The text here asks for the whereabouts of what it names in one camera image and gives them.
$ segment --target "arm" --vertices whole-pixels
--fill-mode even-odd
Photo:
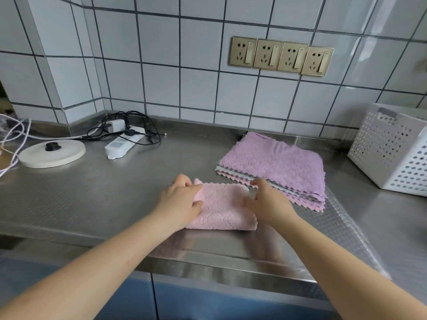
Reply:
[[[344,320],[427,319],[427,307],[301,219],[264,179],[246,205],[291,245]]]
[[[153,248],[196,218],[201,187],[179,175],[149,215],[30,287],[0,310],[0,320],[93,319]]]

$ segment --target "perforated basket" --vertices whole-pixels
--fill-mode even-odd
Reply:
[[[348,157],[380,188],[427,196],[427,110],[372,104]]]

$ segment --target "power outlet panel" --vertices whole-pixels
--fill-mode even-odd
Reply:
[[[308,45],[284,42],[280,53],[277,70],[282,72],[300,73],[307,54]]]
[[[232,46],[228,63],[230,65],[252,67],[256,46],[257,39],[232,37]]]
[[[258,39],[255,52],[254,67],[276,70],[283,42],[276,40]]]
[[[310,46],[302,66],[302,75],[325,76],[333,48]]]

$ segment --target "pink towel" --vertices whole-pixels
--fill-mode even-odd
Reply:
[[[202,184],[199,179],[194,184]],[[203,201],[200,215],[188,229],[256,230],[255,215],[243,206],[243,198],[249,190],[241,184],[203,183],[194,201]]]
[[[323,161],[312,151],[248,132],[218,163],[217,173],[243,184],[263,177],[291,202],[321,212],[326,200]]]

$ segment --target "white power strip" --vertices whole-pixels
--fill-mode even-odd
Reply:
[[[131,129],[145,134],[144,128],[131,127]],[[105,146],[105,153],[107,158],[109,160],[114,160],[116,158],[123,157],[133,146],[136,145],[133,142],[138,142],[140,139],[142,139],[142,137],[144,137],[144,135],[126,136],[124,134],[121,137],[117,137],[115,140]]]

